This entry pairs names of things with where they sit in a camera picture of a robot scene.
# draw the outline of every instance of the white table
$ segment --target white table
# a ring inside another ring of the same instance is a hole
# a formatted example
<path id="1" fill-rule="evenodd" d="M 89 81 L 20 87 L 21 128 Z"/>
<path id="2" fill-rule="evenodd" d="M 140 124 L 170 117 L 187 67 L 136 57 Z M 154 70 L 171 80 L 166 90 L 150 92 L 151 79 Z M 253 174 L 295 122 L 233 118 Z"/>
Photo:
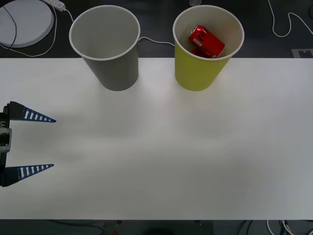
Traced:
<path id="1" fill-rule="evenodd" d="M 0 218 L 313 219 L 313 60 L 232 59 L 183 89 L 174 59 L 140 59 L 130 89 L 82 59 L 1 59 L 13 121 L 7 166 L 55 164 L 0 188 Z"/>

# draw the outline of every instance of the power strip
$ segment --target power strip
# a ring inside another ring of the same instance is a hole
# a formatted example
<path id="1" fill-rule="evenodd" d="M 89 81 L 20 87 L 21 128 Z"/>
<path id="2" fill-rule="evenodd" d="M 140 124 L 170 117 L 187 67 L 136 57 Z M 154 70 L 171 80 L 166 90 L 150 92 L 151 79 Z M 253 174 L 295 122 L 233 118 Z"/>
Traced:
<path id="1" fill-rule="evenodd" d="M 41 0 L 59 11 L 65 10 L 65 4 L 59 0 Z"/>

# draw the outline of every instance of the white label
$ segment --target white label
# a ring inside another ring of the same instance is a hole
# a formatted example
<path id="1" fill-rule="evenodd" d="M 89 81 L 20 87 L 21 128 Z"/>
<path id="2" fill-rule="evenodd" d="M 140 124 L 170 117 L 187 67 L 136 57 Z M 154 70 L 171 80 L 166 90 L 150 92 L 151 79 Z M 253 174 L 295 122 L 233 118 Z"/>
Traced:
<path id="1" fill-rule="evenodd" d="M 194 38 L 194 40 L 193 40 L 193 41 L 194 41 L 194 42 L 195 42 L 198 46 L 200 46 L 200 47 L 202 46 L 202 43 L 201 43 L 201 42 L 199 42 L 197 39 L 195 39 L 195 38 Z"/>

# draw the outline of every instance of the coca-cola can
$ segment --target coca-cola can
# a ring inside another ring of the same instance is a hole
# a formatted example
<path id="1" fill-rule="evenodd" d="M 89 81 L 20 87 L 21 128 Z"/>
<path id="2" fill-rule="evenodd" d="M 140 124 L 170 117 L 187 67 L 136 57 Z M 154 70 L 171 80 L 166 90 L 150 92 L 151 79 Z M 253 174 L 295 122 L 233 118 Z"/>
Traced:
<path id="1" fill-rule="evenodd" d="M 208 58 L 218 57 L 225 48 L 225 44 L 203 25 L 197 25 L 188 39 Z"/>

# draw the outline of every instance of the floor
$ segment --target floor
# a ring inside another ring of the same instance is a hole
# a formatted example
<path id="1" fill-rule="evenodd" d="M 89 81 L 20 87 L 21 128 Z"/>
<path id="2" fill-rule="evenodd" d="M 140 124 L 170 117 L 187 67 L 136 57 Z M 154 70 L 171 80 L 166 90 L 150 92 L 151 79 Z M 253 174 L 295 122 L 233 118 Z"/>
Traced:
<path id="1" fill-rule="evenodd" d="M 104 227 L 104 235 L 209 235 L 211 223 L 207 221 L 90 221 L 67 220 L 73 224 L 92 224 Z M 246 235 L 249 222 L 240 230 L 242 221 L 214 221 L 214 235 Z M 295 235 L 307 235 L 313 229 L 313 223 L 307 221 L 288 221 L 291 231 Z M 280 234 L 278 221 L 270 221 L 274 234 Z M 1 235 L 100 235 L 101 231 L 95 228 L 82 228 L 55 224 L 47 220 L 0 220 Z M 270 235 L 265 221 L 253 221 L 249 235 Z"/>
<path id="2" fill-rule="evenodd" d="M 67 9 L 76 18 L 85 10 L 99 5 L 113 4 L 131 10 L 141 25 L 141 35 L 157 41 L 174 42 L 172 27 L 175 18 L 189 6 L 189 0 L 63 0 Z M 313 28 L 313 19 L 309 16 L 312 0 L 270 0 L 275 13 L 278 34 L 284 35 L 289 29 L 288 12 L 298 14 Z M 202 0 L 203 4 L 216 5 L 232 12 L 242 23 L 246 39 L 242 49 L 235 57 L 239 58 L 293 58 L 292 49 L 303 49 L 300 56 L 313 58 L 312 34 L 294 16 L 291 17 L 292 31 L 286 38 L 278 38 L 272 32 L 272 15 L 268 0 Z M 44 57 L 78 57 L 69 44 L 68 32 L 71 20 L 66 12 L 57 11 L 58 27 L 55 45 Z M 36 55 L 46 51 L 52 41 L 54 30 L 39 43 L 21 48 L 19 51 Z M 8 52 L 6 57 L 22 57 L 15 52 Z M 156 45 L 149 41 L 140 44 L 140 57 L 174 57 L 174 49 L 169 45 Z"/>

